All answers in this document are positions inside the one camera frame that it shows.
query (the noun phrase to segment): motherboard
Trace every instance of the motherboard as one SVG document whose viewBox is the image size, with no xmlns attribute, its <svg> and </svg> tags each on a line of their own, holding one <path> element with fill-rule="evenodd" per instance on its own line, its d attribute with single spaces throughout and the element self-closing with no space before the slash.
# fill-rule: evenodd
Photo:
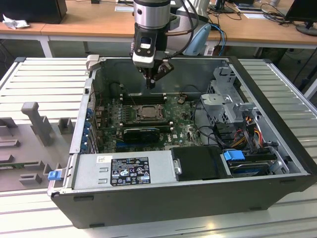
<svg viewBox="0 0 317 238">
<path fill-rule="evenodd" d="M 113 98 L 96 108 L 100 153 L 169 150 L 202 145 L 185 96 Z"/>
</svg>

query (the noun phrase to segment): desk leg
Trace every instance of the desk leg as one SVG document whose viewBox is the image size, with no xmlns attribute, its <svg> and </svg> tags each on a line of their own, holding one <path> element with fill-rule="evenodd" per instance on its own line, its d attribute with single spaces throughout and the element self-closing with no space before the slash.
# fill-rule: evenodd
<svg viewBox="0 0 317 238">
<path fill-rule="evenodd" d="M 42 36 L 40 38 L 40 43 L 44 52 L 44 55 L 46 58 L 53 58 L 54 57 L 54 52 L 51 50 L 50 45 L 49 45 L 49 38 L 47 36 Z"/>
<path fill-rule="evenodd" d="M 261 54 L 262 54 L 262 50 L 263 50 L 263 47 L 257 47 L 257 48 L 256 48 L 256 51 L 254 51 L 253 56 L 254 56 L 255 58 L 259 58 L 259 57 L 261 56 Z"/>
<path fill-rule="evenodd" d="M 313 82 L 313 84 L 309 87 L 309 89 L 306 91 L 306 93 L 304 94 L 304 96 L 310 100 L 312 98 L 312 96 L 315 94 L 315 92 L 317 91 L 317 78 L 315 79 L 315 81 Z"/>
<path fill-rule="evenodd" d="M 88 47 L 88 42 L 87 42 L 87 41 L 84 41 L 83 43 L 84 43 L 85 53 L 86 53 L 86 54 L 89 54 L 90 51 L 89 51 L 89 47 Z"/>
</svg>

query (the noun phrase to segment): blue cable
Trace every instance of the blue cable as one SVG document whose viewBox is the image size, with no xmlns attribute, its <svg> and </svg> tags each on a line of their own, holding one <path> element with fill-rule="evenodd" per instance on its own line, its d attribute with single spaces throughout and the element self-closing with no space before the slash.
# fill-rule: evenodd
<svg viewBox="0 0 317 238">
<path fill-rule="evenodd" d="M 221 50 L 220 50 L 220 52 L 219 52 L 219 55 L 221 55 L 221 54 L 222 54 L 222 51 L 223 51 L 223 49 L 224 49 L 224 44 L 225 44 L 223 31 L 222 31 L 218 26 L 216 26 L 216 25 L 213 25 L 213 24 L 211 24 L 211 23 L 210 23 L 210 25 L 211 25 L 212 27 L 216 28 L 216 29 L 219 31 L 219 33 L 221 34 L 222 46 L 221 46 Z"/>
</svg>

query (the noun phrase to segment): computer monitor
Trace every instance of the computer monitor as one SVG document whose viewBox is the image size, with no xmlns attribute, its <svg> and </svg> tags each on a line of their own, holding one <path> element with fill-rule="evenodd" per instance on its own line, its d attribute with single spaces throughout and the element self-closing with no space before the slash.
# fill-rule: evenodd
<svg viewBox="0 0 317 238">
<path fill-rule="evenodd" d="M 306 35 L 317 36 L 314 22 L 317 22 L 317 0 L 295 0 L 285 16 L 285 20 L 303 21 L 305 25 L 296 29 Z"/>
</svg>

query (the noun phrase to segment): green circuit board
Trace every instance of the green circuit board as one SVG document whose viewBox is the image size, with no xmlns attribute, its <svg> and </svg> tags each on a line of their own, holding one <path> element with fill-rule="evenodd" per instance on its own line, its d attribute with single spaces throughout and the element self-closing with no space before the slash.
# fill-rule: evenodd
<svg viewBox="0 0 317 238">
<path fill-rule="evenodd" d="M 191 115 L 194 106 L 189 101 L 180 104 L 179 96 L 167 96 L 164 104 L 155 105 L 159 108 L 159 121 L 172 121 L 171 126 L 156 126 L 160 128 L 159 141 L 156 143 L 125 143 L 122 137 L 125 128 L 120 123 L 136 121 L 139 114 L 136 107 L 144 105 L 122 105 L 117 99 L 113 99 L 106 105 L 106 126 L 100 127 L 103 134 L 103 153 L 114 152 L 135 152 L 135 151 L 154 151 L 169 150 L 175 146 L 199 146 L 202 145 L 199 133 L 194 128 Z M 152 127 L 142 125 L 140 128 Z"/>
</svg>

